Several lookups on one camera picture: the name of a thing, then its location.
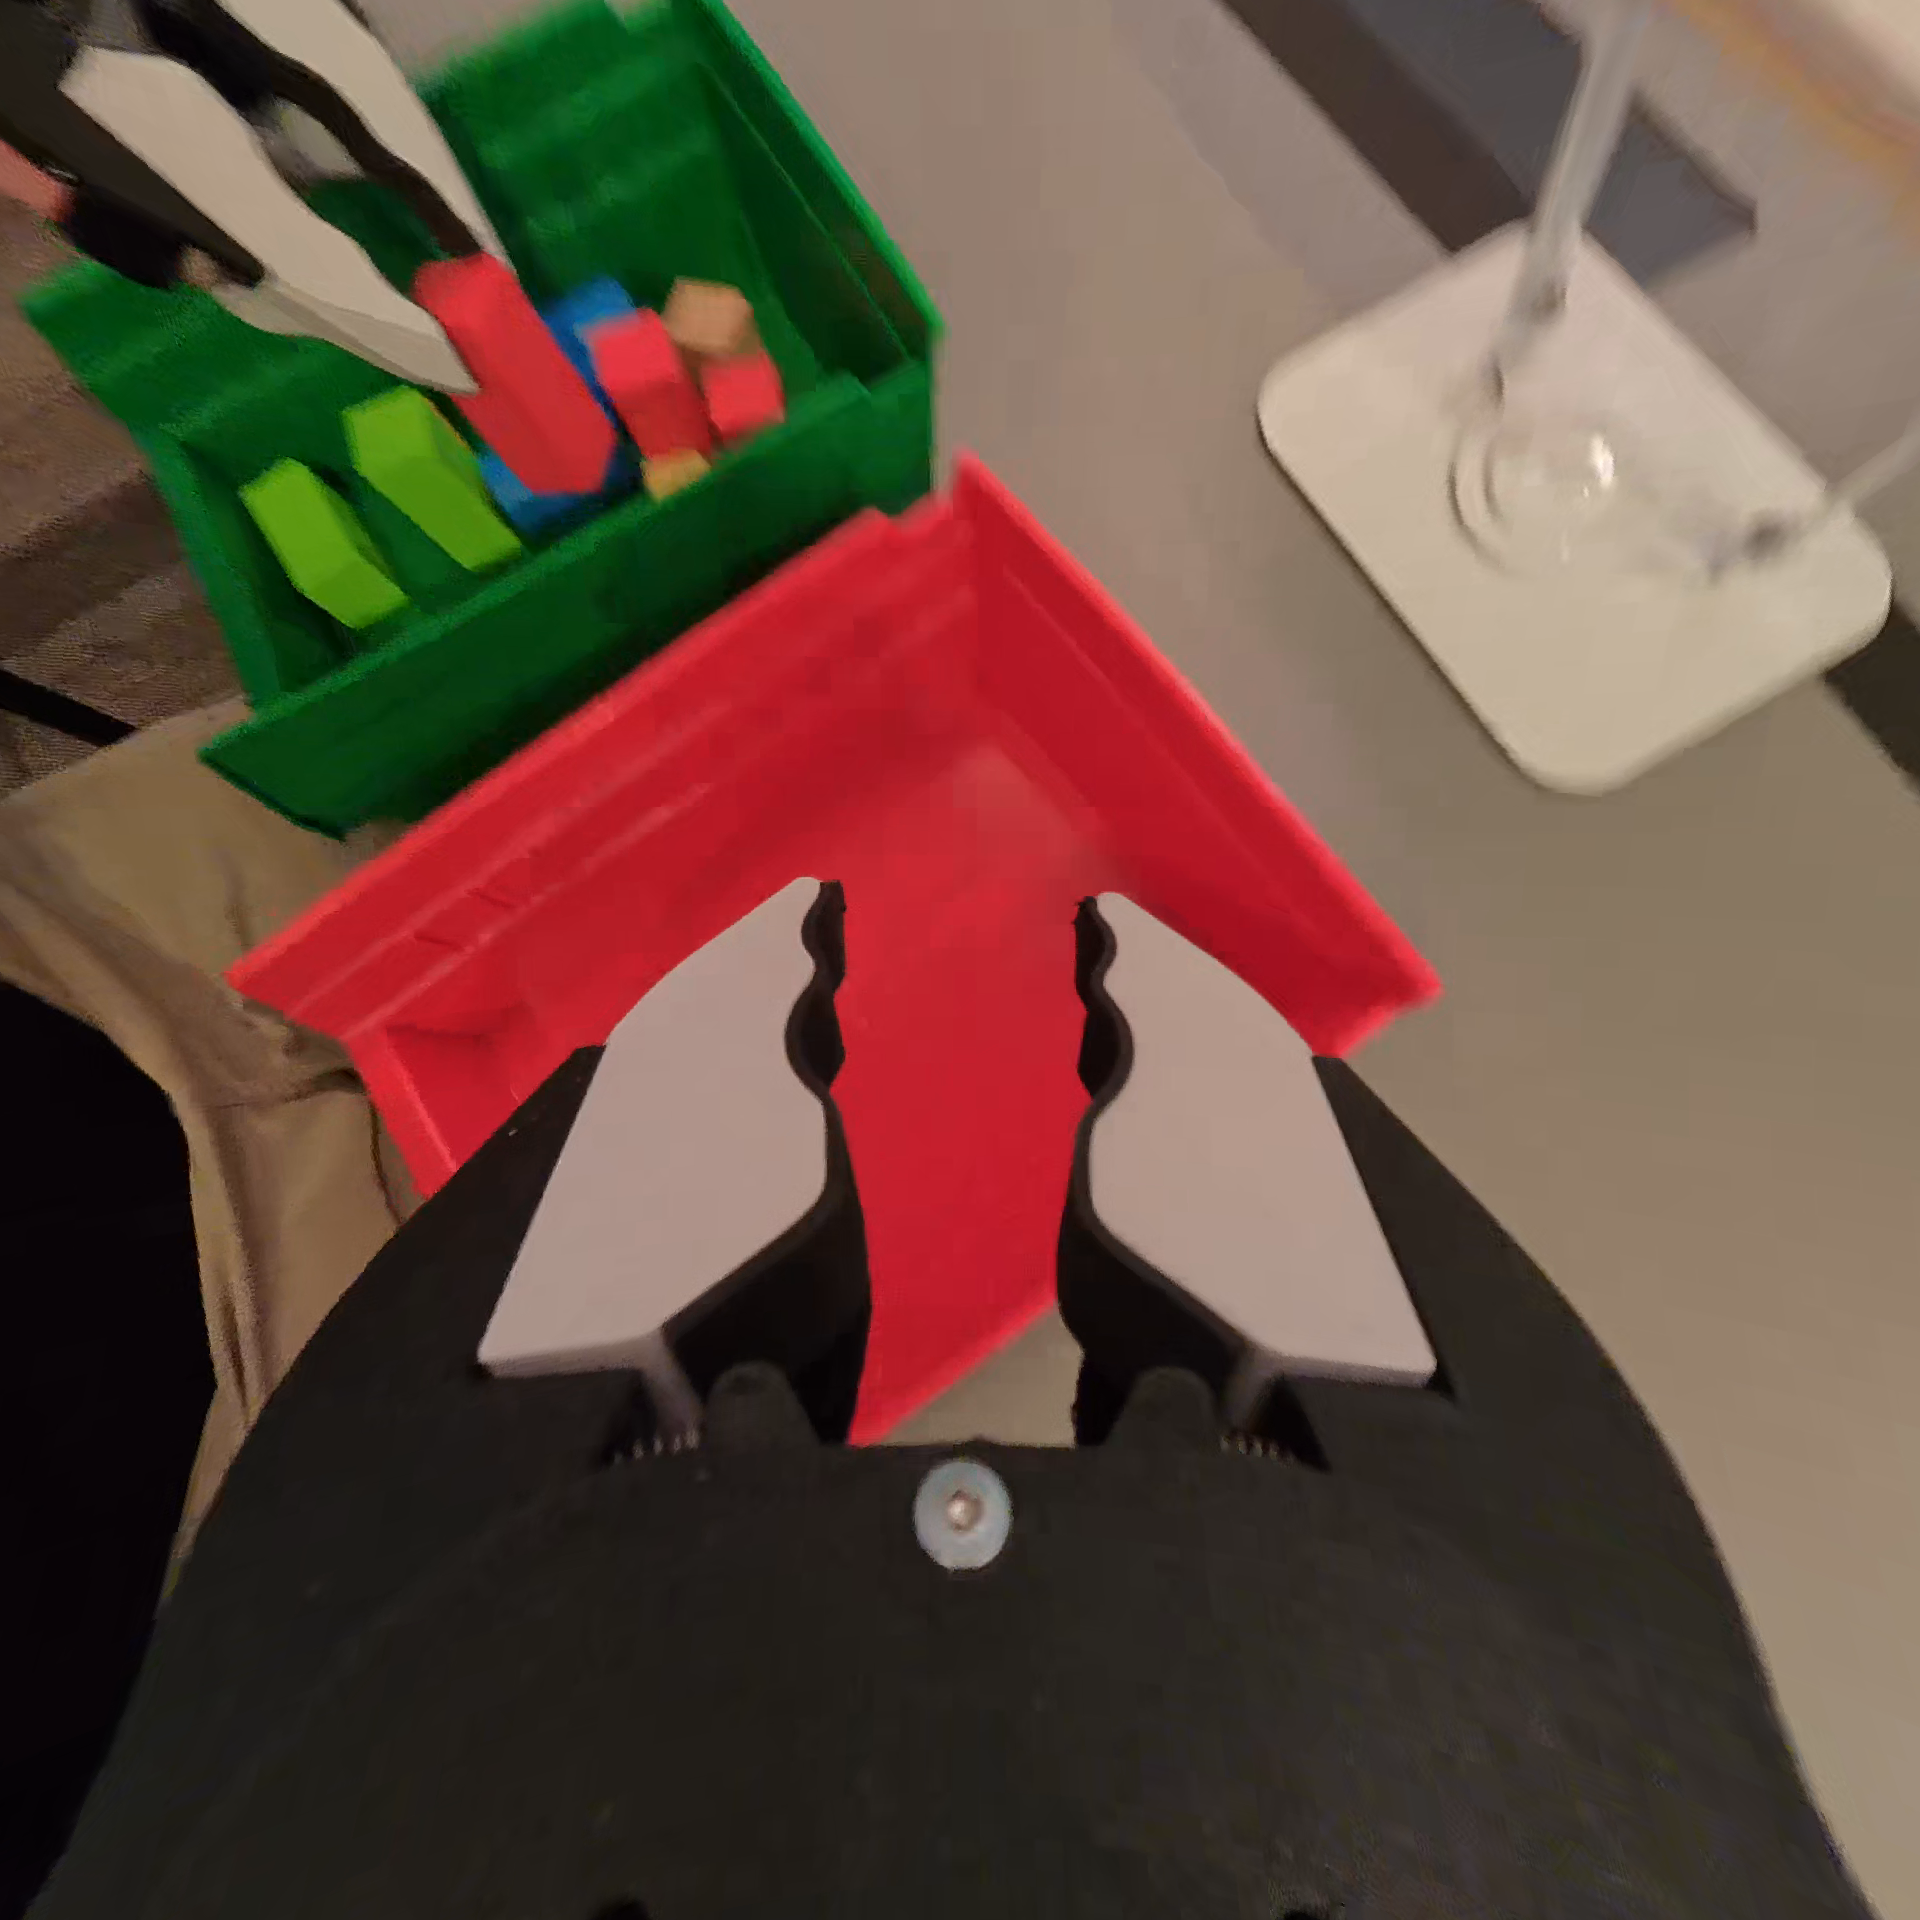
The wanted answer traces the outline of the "dark cloth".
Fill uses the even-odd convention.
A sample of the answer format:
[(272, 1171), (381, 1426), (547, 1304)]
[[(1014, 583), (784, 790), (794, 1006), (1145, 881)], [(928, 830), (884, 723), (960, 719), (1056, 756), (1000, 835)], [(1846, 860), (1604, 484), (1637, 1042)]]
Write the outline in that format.
[(3, 1915), (56, 1868), (153, 1632), (213, 1371), (185, 1134), (3, 990)]

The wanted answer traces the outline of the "brown woven fabric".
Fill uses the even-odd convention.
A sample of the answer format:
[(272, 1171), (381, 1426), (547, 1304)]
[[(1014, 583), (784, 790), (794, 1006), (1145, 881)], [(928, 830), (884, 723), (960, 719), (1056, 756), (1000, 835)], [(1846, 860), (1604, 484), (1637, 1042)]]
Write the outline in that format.
[(3, 668), (132, 730), (238, 697), (145, 463), (17, 298), (66, 252), (3, 210)]

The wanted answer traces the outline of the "long red block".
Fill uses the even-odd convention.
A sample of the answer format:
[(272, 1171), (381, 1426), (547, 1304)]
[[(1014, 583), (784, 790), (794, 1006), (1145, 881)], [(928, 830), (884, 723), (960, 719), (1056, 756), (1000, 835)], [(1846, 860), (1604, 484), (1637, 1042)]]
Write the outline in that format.
[(477, 439), (536, 494), (594, 497), (617, 458), (609, 409), (494, 255), (424, 263), (413, 300), (461, 356)]

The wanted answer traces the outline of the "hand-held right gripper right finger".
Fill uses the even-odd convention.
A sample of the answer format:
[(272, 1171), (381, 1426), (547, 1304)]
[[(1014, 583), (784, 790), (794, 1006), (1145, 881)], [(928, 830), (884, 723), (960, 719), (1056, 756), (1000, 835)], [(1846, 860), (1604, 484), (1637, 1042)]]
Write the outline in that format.
[(1251, 984), (1129, 896), (1074, 915), (1089, 1106), (1056, 1256), (1101, 1441), (1180, 1369), (1229, 1433), (1306, 1428), (1298, 1382), (1427, 1393), (1438, 1356), (1312, 1048)]

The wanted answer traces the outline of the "medium red block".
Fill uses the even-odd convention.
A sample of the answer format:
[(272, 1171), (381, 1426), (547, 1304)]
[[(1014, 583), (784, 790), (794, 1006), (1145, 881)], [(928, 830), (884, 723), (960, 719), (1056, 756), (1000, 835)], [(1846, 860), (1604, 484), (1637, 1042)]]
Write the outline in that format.
[(688, 360), (651, 306), (584, 329), (592, 375), (643, 459), (713, 454), (713, 424)]

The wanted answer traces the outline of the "green plastic bin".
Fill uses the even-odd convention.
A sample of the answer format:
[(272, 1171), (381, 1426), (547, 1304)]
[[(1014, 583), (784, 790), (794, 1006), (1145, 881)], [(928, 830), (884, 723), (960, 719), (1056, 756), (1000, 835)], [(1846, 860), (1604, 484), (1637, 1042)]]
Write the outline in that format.
[[(334, 838), (421, 822), (836, 524), (933, 481), (939, 313), (724, 6), (556, 6), (421, 88), (530, 296), (732, 283), (784, 422), (683, 494), (633, 488), (466, 572), (349, 468), (344, 411), (393, 375), (89, 262), (32, 283), (28, 322), (130, 433), (246, 694), (204, 762)], [(354, 636), (298, 593), (241, 497), (276, 459), (364, 515), (406, 609)]]

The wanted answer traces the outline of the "red plastic bin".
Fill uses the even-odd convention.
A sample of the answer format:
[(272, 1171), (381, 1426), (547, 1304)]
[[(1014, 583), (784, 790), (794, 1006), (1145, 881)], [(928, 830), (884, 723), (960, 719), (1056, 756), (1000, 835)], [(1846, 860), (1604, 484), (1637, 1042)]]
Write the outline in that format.
[(1121, 892), (1322, 1056), (1434, 967), (982, 464), (842, 530), (542, 732), (249, 952), (341, 1042), (421, 1193), (643, 992), (792, 881), (840, 881), (843, 1113), (876, 1442), (1052, 1295), (1084, 1003)]

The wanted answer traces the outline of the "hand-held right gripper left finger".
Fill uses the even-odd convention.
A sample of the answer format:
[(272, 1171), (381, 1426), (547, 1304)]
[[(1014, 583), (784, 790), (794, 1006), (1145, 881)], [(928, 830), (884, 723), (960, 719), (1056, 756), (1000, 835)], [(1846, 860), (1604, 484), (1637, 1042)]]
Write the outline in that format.
[(477, 1342), (492, 1378), (632, 1374), (692, 1435), (765, 1364), (851, 1441), (873, 1330), (836, 994), (848, 899), (800, 879), (614, 1024)]

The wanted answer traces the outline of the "long green block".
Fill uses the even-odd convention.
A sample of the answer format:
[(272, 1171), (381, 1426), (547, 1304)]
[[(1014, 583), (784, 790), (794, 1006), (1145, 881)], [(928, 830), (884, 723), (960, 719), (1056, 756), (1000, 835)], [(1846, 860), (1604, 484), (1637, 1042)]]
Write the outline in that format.
[(354, 473), (448, 560), (494, 572), (521, 558), (477, 458), (424, 391), (366, 396), (341, 411), (341, 431)]

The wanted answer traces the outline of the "blue block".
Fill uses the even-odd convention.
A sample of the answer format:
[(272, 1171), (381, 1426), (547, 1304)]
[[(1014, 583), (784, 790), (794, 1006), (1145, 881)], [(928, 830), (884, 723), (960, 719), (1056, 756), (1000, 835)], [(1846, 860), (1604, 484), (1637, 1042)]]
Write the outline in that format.
[(613, 458), (597, 491), (558, 494), (526, 488), (492, 448), (477, 451), (477, 468), (494, 505), (523, 540), (556, 535), (564, 526), (611, 510), (619, 498), (635, 494), (641, 488), (641, 456), (627, 438), (625, 424), (617, 419), (613, 400), (594, 370), (586, 339), (587, 329), (625, 320), (635, 311), (637, 306), (627, 288), (606, 275), (584, 282), (566, 296), (539, 306), (544, 324), (556, 336), (566, 362), (586, 382), (613, 431)]

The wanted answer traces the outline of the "beige cloth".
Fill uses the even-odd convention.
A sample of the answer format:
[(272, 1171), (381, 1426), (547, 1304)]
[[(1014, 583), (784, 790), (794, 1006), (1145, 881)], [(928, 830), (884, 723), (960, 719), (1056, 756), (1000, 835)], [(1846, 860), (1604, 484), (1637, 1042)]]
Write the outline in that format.
[(4, 984), (99, 1031), (184, 1127), (213, 1395), (177, 1567), (272, 1393), (416, 1207), (345, 1052), (226, 980), (364, 852), (201, 762), (236, 716), (173, 716), (3, 806)]

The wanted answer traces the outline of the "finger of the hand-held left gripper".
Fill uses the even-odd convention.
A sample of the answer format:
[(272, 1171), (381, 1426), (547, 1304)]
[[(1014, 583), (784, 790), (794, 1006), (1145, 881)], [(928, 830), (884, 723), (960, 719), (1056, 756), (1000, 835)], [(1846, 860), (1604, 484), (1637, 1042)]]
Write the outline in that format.
[[(241, 160), (216, 160), (220, 134), (243, 136), (243, 160), (272, 150), (262, 134), (243, 134), (238, 111), (190, 67), (147, 42), (102, 43), (66, 6), (4, 6), (4, 147), (66, 192), (62, 222), (80, 252), (125, 279), (170, 286), (177, 279), (141, 279), (141, 218), (157, 218), (165, 233), (213, 246), (213, 259), (187, 255), (206, 259), (211, 294), (241, 322), (337, 346), (436, 393), (474, 393), (442, 324), (385, 271), (385, 279), (252, 279), (260, 252), (241, 246), (238, 216), (265, 209), (265, 195), (243, 187)], [(312, 206), (282, 158), (270, 183)]]
[[(238, 111), (243, 134), (282, 126), (282, 111), (320, 123), (364, 177), (386, 186), (421, 222), (442, 262), (489, 257), (494, 275), (515, 266), (438, 122), (373, 33), (356, 6), (141, 6), (141, 35), (165, 57), (190, 67)], [(243, 187), (262, 190), (262, 209), (238, 216), (238, 240), (260, 252), (254, 282), (385, 282), (373, 259), (329, 227), (291, 186), (272, 186), (280, 158), (243, 160), (243, 136), (213, 138), (216, 160), (241, 160)], [(211, 243), (187, 243), (141, 218), (141, 279), (173, 282), (187, 252), (213, 259)]]

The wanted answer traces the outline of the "white square stand base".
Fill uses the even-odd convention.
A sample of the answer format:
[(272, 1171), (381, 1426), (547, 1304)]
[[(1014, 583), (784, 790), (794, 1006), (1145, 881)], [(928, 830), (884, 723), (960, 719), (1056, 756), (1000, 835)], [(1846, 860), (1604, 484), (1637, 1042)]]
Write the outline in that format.
[(1587, 243), (1505, 399), (1510, 225), (1283, 356), (1266, 451), (1528, 780), (1621, 790), (1878, 636), (1882, 540)]

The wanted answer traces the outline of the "short green block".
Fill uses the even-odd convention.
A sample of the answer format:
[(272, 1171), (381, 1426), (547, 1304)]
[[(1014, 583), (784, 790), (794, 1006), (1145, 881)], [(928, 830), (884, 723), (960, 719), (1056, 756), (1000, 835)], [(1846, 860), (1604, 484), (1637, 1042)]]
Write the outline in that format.
[(282, 459), (246, 481), (238, 500), (289, 583), (349, 633), (413, 606), (356, 510), (312, 467)]

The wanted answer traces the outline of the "clear stand pole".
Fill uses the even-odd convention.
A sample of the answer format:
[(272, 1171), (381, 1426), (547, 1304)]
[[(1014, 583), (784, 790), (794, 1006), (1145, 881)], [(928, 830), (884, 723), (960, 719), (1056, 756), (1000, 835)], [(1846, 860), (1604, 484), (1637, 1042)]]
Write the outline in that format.
[(1568, 111), (1528, 222), (1520, 266), (1460, 419), (1448, 488), (1457, 529), (1494, 569), (1560, 569), (1600, 540), (1625, 500), (1621, 451), (1593, 411), (1541, 396), (1568, 318), (1587, 230), (1612, 170), (1648, 3), (1593, 6)]

